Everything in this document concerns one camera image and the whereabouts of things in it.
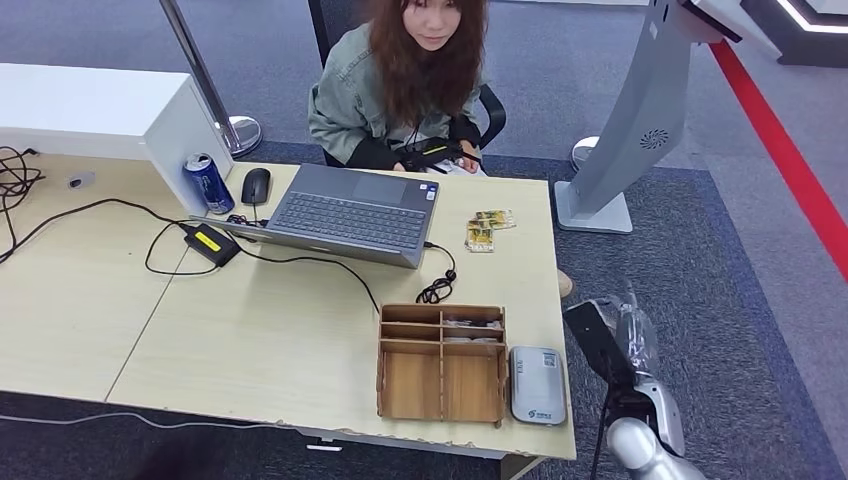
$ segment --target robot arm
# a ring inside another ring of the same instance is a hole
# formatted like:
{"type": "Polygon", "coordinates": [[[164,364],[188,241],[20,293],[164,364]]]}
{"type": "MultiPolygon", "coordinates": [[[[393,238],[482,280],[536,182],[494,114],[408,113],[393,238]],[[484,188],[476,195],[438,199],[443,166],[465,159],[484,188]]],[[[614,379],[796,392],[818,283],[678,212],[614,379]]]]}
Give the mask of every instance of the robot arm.
{"type": "Polygon", "coordinates": [[[632,292],[628,300],[623,304],[611,297],[607,302],[616,309],[614,321],[609,315],[605,321],[595,301],[565,315],[589,365],[609,385],[607,447],[634,480],[703,480],[683,458],[677,402],[652,374],[657,364],[654,327],[636,307],[632,292]]]}
{"type": "Polygon", "coordinates": [[[706,480],[698,469],[670,454],[646,423],[631,417],[607,429],[607,447],[634,480],[706,480]]]}

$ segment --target laptop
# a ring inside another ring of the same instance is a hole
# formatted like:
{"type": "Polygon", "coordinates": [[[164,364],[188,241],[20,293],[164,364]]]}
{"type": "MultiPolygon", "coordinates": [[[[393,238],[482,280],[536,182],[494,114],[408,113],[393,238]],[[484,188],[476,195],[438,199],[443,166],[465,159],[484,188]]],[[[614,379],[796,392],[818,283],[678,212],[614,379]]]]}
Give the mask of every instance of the laptop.
{"type": "Polygon", "coordinates": [[[418,268],[439,184],[304,164],[265,228],[192,220],[261,242],[418,268]]]}

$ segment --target speaker grille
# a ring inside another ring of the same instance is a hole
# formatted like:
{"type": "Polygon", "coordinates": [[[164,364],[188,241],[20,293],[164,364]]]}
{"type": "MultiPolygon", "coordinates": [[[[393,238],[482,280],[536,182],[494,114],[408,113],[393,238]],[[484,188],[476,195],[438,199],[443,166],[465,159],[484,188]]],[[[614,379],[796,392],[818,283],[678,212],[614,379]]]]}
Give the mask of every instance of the speaker grille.
{"type": "Polygon", "coordinates": [[[666,143],[668,143],[668,132],[661,128],[646,132],[639,140],[639,146],[644,150],[656,150],[666,143]]]}

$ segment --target black office chair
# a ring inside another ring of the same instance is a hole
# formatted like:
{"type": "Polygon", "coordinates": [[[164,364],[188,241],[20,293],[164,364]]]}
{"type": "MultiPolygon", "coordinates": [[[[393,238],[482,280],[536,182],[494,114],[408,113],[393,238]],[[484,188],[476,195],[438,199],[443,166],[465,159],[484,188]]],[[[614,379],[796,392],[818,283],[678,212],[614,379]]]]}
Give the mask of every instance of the black office chair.
{"type": "MultiPolygon", "coordinates": [[[[362,24],[363,17],[360,14],[363,5],[364,0],[309,0],[312,26],[315,28],[322,66],[327,63],[330,49],[338,43],[342,35],[362,24]]],[[[483,85],[480,89],[480,102],[489,114],[489,129],[480,140],[482,149],[506,126],[506,111],[488,85],[483,85]]],[[[324,158],[331,167],[344,167],[327,152],[324,152],[324,158]]]]}

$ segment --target laptop keyboard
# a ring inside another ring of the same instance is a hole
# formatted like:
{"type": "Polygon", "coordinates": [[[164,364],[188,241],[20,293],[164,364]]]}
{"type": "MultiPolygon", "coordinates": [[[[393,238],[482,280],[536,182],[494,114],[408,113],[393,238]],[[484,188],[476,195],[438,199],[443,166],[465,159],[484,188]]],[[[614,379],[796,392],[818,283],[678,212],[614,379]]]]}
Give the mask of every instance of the laptop keyboard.
{"type": "Polygon", "coordinates": [[[424,212],[295,193],[273,224],[341,239],[414,249],[424,212]]]}

